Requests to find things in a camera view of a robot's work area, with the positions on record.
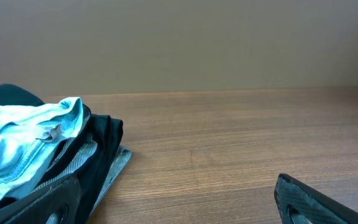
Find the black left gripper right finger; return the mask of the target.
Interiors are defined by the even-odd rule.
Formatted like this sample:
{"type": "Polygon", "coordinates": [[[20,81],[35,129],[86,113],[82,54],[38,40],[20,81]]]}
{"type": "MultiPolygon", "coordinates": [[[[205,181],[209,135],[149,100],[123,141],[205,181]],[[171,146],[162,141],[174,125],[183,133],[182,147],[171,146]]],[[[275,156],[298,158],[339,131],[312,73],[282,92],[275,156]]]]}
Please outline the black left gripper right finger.
{"type": "Polygon", "coordinates": [[[274,199],[283,224],[358,224],[358,213],[296,180],[278,176],[274,199]]]}

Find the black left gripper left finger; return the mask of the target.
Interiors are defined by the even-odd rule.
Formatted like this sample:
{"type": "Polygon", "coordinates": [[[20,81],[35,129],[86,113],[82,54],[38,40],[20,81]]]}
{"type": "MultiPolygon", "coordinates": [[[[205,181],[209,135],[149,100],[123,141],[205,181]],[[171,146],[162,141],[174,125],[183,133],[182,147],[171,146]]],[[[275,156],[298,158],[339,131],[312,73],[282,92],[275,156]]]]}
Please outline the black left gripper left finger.
{"type": "Polygon", "coordinates": [[[74,223],[80,199],[80,182],[75,174],[69,174],[1,208],[0,224],[44,224],[53,214],[58,223],[74,223]]]}

